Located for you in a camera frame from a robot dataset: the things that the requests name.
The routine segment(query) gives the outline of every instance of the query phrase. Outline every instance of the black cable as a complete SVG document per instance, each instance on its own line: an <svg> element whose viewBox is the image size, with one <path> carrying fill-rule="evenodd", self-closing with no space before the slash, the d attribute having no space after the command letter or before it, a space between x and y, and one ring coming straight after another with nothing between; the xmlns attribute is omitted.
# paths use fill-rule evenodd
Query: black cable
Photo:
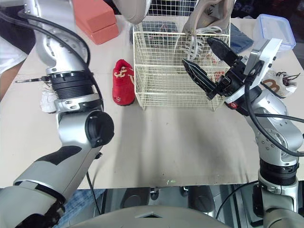
<svg viewBox="0 0 304 228"><path fill-rule="evenodd" d="M278 95L275 91L273 91L269 86L267 86L265 83L260 82L260 84L262 86L264 86L266 89L268 89L273 95L275 95L276 97L280 98L280 99L284 99L285 97Z"/></svg>
<svg viewBox="0 0 304 228"><path fill-rule="evenodd" d="M220 214L221 210L223 209L223 206L225 205L225 203L228 201L228 199L229 199L231 196L233 196L233 195L234 195L239 189L241 189L242 187L245 187L245 186L248 186L248 185L251 185L251 184L255 184L255 183L258 183L258 181L256 180L256 181L253 181L253 182L249 182L249 183L243 184L243 185L239 186L238 188L234 189L234 190L232 191L232 193L230 193L230 194L225 198L225 200L222 202L222 204L220 205L220 207L219 207L219 209L218 209L218 212L217 212L217 215L216 215L215 218L216 218L216 219L219 218L219 214Z"/></svg>
<svg viewBox="0 0 304 228"><path fill-rule="evenodd" d="M24 19L29 19L29 20L34 20L34 21L38 21L38 22L41 22L41 23L44 23L44 24L47 24L47 25L50 25L50 26L53 26L57 29L60 29L66 33L69 33L70 35L76 37L77 39L79 39L85 46L86 48L86 51L87 51L87 60L86 60L86 64L89 65L90 64L90 60L91 60L91 52L90 52L90 48L89 46L87 45L87 43L75 32L59 25L59 24L56 24L52 21L49 21L49 20L46 20L46 19L43 19L43 18L39 18L39 17L35 17L33 15L30 15L30 14L27 14L24 12L24 10L21 10L18 12L18 16L21 17L21 18L24 18Z"/></svg>
<svg viewBox="0 0 304 228"><path fill-rule="evenodd" d="M288 115L278 115L278 114L257 114L255 113L256 117L267 117L267 118L281 118L281 119L287 119L287 120L292 120L292 121L297 121L304 123L304 119L300 119L297 117L293 116L288 116Z"/></svg>
<svg viewBox="0 0 304 228"><path fill-rule="evenodd" d="M91 80L93 82L93 85L95 86L95 88L97 90L97 93L99 95L99 98L101 99L102 109L104 109L103 98L102 98L100 89L99 89L99 87L97 85L97 82L95 81L95 78L94 78L92 72L90 71L90 69L89 69L88 65L86 64L86 62L81 58L81 56L73 48L71 48L66 42L64 42L62 39L58 38L56 35L54 35L54 34L48 32L48 31L46 31L45 29L43 29L43 28L41 28L39 26L32 25L32 24L26 23L24 21L11 18L11 17L5 15L4 13L2 13L1 11L0 11L0 18L2 18L3 20L5 20L5 21L7 21L9 23L12 23L12 24L15 24L15 25L19 25L19 26L23 26L23 27L28 28L28 29L33 29L33 30L39 31L39 32L41 32L41 33L49 36L50 38L53 38L59 44L61 44L62 46L64 46L66 49L68 49L72 54L74 54L78 58L78 60L80 61L81 65L83 66L83 68L85 69L85 71L90 75Z"/></svg>
<svg viewBox="0 0 304 228"><path fill-rule="evenodd" d="M94 192L94 189L93 189L93 185L91 183L91 179L90 179L90 176L89 176L89 172L86 172L86 178L87 178L87 182L89 183L92 196L94 198L95 207L96 207L99 215L101 215L100 209L99 209L98 204L97 204L97 199L96 199L96 195L95 195L95 192Z"/></svg>
<svg viewBox="0 0 304 228"><path fill-rule="evenodd" d="M270 142L272 142L276 147L278 147L280 150L282 150L283 152L292 155L294 157L304 157L304 152L293 152L289 149L287 149L286 147L284 147L283 145L281 145L281 143L279 143L277 140L275 140L265 129L264 127L262 127L262 125L260 124L260 122L257 120L255 113L253 112L252 106L251 106L251 101L250 101L250 96L249 96L249 91L250 91L250 85L252 83L250 81L247 81L247 79L245 79L245 103L247 106L247 111L249 113L249 116L253 122L253 124L256 126L256 128L267 138L270 140Z"/></svg>

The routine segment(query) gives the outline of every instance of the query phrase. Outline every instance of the person's arm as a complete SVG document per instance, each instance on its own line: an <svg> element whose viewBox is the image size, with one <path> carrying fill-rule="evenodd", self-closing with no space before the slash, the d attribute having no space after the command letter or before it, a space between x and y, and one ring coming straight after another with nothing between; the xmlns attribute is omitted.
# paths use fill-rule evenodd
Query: person's arm
<svg viewBox="0 0 304 228"><path fill-rule="evenodd" d="M23 62L24 62L24 60L21 63L13 66L12 68L4 71L3 74L1 75L1 77L0 77L0 101L4 97L6 91L9 89L10 84L12 83L14 78L16 77L16 75L17 75L18 71L20 70Z"/></svg>

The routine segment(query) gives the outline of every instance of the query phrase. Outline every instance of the blue container lid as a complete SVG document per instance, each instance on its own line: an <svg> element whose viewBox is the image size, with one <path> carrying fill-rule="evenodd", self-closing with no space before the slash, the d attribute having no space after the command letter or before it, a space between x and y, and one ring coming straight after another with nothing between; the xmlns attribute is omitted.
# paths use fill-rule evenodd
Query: blue container lid
<svg viewBox="0 0 304 228"><path fill-rule="evenodd" d="M263 38L283 40L279 51L294 48L295 38L287 19L267 14L260 14L257 19Z"/></svg>

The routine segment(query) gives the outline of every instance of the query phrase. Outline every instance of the blue cloth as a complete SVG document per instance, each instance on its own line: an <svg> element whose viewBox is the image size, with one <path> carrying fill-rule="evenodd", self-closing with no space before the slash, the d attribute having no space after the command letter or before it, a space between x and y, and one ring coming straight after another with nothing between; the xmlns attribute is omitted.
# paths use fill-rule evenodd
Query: blue cloth
<svg viewBox="0 0 304 228"><path fill-rule="evenodd" d="M253 40L241 32L234 24L230 27L230 48L236 53L240 53L253 45Z"/></svg>
<svg viewBox="0 0 304 228"><path fill-rule="evenodd" d="M105 189L94 189L96 198L98 198L101 194L103 194ZM73 193L73 196L65 205L66 212L61 217L58 225L53 228L61 228L68 221L70 221L73 217L77 216L84 208L88 205L94 203L94 198L91 193L91 190L76 190Z"/></svg>

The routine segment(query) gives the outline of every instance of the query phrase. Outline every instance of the gray shoe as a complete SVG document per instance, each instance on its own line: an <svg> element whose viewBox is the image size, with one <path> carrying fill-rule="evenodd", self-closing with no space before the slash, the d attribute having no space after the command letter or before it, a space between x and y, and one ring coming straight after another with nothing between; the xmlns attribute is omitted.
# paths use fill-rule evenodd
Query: gray shoe
<svg viewBox="0 0 304 228"><path fill-rule="evenodd" d="M141 23L147 15L151 0L113 0L121 14L132 24Z"/></svg>
<svg viewBox="0 0 304 228"><path fill-rule="evenodd" d="M200 0L191 13L181 35L176 42L174 50L174 64L182 66L181 60L186 58L195 61L199 58L210 60L210 65L217 64L218 58L206 48L206 42L197 37L197 34L222 34L229 25L233 10L233 0Z"/></svg>
<svg viewBox="0 0 304 228"><path fill-rule="evenodd" d="M233 0L200 0L184 25L183 32L222 34L229 24Z"/></svg>

